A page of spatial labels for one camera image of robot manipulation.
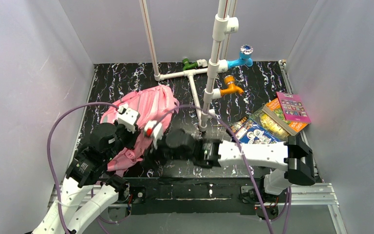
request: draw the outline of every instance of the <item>green faucet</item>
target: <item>green faucet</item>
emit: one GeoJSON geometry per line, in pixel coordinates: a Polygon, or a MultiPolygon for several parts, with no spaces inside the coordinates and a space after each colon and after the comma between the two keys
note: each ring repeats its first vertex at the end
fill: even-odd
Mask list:
{"type": "Polygon", "coordinates": [[[199,65],[197,64],[197,62],[190,64],[190,60],[188,60],[188,58],[183,59],[183,71],[190,70],[198,66],[199,65]]]}

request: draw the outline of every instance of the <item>pink bag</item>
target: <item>pink bag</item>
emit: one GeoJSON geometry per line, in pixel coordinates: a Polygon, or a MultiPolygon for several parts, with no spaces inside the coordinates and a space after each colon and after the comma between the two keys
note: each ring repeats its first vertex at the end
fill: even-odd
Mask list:
{"type": "MultiPolygon", "coordinates": [[[[120,100],[114,102],[114,105],[120,106],[127,103],[130,108],[140,113],[137,121],[138,129],[145,127],[149,120],[157,119],[161,114],[171,110],[179,105],[174,98],[171,89],[168,86],[158,85],[140,92],[133,91],[128,93],[120,100]]],[[[110,107],[101,117],[101,123],[114,123],[117,110],[110,107]]],[[[161,122],[163,131],[165,131],[171,120],[172,114],[167,115],[161,122]]],[[[116,174],[123,176],[124,172],[135,163],[142,161],[140,158],[144,151],[151,145],[152,139],[140,134],[135,142],[134,150],[125,148],[111,162],[108,163],[108,171],[117,171],[116,174]]]]}

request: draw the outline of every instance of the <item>marble surface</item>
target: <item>marble surface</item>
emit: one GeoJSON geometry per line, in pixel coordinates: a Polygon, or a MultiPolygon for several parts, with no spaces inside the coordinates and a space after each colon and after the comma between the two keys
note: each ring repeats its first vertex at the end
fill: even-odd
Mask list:
{"type": "MultiPolygon", "coordinates": [[[[160,63],[160,72],[162,74],[182,71],[182,64],[179,63],[160,63]]],[[[95,76],[93,87],[90,93],[89,102],[106,101],[115,102],[131,91],[147,89],[157,85],[154,80],[154,72],[151,63],[118,63],[118,64],[99,64],[95,67],[95,76]]],[[[278,62],[254,62],[253,66],[235,67],[225,73],[219,74],[220,80],[216,80],[215,87],[226,88],[222,78],[227,75],[233,75],[236,79],[236,85],[244,90],[242,96],[233,94],[215,100],[212,108],[216,114],[226,123],[238,121],[245,114],[259,109],[263,104],[271,101],[275,97],[276,91],[286,92],[285,83],[281,75],[278,62]]],[[[202,103],[203,91],[206,86],[207,75],[200,74],[194,76],[199,99],[202,103]]],[[[191,104],[190,86],[186,77],[172,78],[159,82],[162,85],[169,86],[174,97],[180,101],[180,104],[191,104]]],[[[102,114],[107,107],[89,107],[87,108],[79,136],[78,143],[88,139],[89,133],[94,126],[99,123],[102,114]]],[[[193,109],[182,109],[178,114],[173,114],[171,124],[168,128],[183,128],[186,132],[196,137],[211,137],[229,140],[224,127],[216,126],[217,120],[212,119],[208,124],[205,136],[201,136],[197,125],[196,111],[193,109]]],[[[252,171],[255,177],[260,177],[267,173],[269,169],[253,167],[252,171]]],[[[136,164],[125,174],[125,177],[248,177],[247,169],[240,165],[234,165],[226,168],[202,169],[194,166],[190,161],[169,161],[161,166],[159,170],[142,168],[136,164]]]]}

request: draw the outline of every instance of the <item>pink book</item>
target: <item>pink book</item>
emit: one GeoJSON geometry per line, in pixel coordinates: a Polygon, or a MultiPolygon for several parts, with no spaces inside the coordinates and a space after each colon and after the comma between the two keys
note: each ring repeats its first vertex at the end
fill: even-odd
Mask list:
{"type": "Polygon", "coordinates": [[[311,123],[299,95],[281,92],[276,93],[279,98],[280,106],[283,110],[285,120],[311,123]]]}

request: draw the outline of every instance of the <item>orange faucet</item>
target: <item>orange faucet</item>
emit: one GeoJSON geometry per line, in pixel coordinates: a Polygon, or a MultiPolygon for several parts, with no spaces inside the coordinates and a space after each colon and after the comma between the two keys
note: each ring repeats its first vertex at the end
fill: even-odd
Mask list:
{"type": "Polygon", "coordinates": [[[236,86],[236,81],[233,76],[227,76],[224,78],[224,83],[227,85],[227,89],[220,90],[220,94],[223,97],[226,94],[239,93],[242,95],[244,93],[243,89],[236,86]]]}

